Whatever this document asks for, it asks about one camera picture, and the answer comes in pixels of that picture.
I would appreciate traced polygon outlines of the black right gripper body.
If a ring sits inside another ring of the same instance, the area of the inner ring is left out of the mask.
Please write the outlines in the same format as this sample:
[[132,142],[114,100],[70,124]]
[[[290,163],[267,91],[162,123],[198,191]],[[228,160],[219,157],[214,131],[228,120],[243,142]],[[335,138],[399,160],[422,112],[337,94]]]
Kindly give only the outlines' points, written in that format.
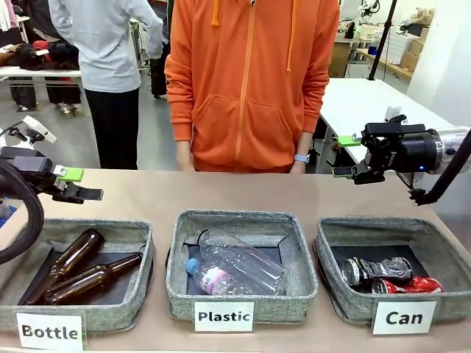
[[423,124],[368,123],[361,134],[367,138],[364,161],[375,170],[429,172],[439,165],[438,134]]

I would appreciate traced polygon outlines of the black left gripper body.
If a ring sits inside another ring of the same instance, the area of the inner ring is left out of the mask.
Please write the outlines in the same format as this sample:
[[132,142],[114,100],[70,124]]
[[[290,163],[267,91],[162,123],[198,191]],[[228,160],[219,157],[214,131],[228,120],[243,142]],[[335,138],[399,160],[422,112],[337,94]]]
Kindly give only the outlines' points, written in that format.
[[41,152],[5,146],[1,148],[1,161],[13,166],[36,194],[59,193],[57,176],[54,174],[56,164]]

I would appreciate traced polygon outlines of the person's right hand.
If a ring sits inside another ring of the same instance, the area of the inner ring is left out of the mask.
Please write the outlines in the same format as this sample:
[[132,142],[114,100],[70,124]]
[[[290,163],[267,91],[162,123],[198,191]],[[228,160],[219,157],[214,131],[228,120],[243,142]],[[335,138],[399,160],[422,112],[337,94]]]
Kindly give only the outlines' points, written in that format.
[[195,172],[188,140],[176,142],[176,158],[181,171]]

